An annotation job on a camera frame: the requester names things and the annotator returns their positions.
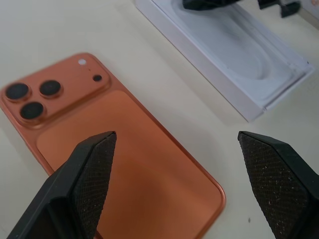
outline phone back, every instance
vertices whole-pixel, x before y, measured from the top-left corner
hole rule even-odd
[[[220,185],[91,54],[5,87],[0,106],[48,174],[79,142],[116,131],[101,238],[200,238],[224,208]]]

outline table surface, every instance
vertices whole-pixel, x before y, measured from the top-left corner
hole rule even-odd
[[[274,6],[240,3],[319,69],[319,31]],[[222,185],[227,205],[204,238],[273,239],[248,180],[237,134],[289,143],[319,172],[319,72],[247,123],[135,8],[133,0],[16,0],[0,8],[0,87],[78,52],[96,55]],[[0,112],[0,239],[46,173]]]

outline camera lens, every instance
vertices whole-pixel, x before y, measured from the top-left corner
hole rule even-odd
[[[26,104],[20,110],[20,115],[26,120],[32,120],[39,117],[43,113],[43,105],[39,102],[31,102]]]
[[[53,96],[61,90],[61,84],[55,80],[49,80],[42,83],[40,92],[44,96]]]
[[[100,80],[102,80],[102,76],[100,75],[93,76],[93,81],[100,81]]]
[[[5,95],[10,100],[19,100],[26,96],[29,87],[24,83],[15,83],[7,88]]]

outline phone box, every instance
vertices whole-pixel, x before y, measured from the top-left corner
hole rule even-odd
[[[273,108],[314,71],[237,4],[209,11],[185,10],[182,0],[136,5],[247,121]]]

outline smartphone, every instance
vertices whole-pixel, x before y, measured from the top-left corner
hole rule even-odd
[[[71,56],[0,94],[0,107],[49,175],[79,142],[116,131],[100,238],[200,238],[222,212],[221,186],[95,56]]]

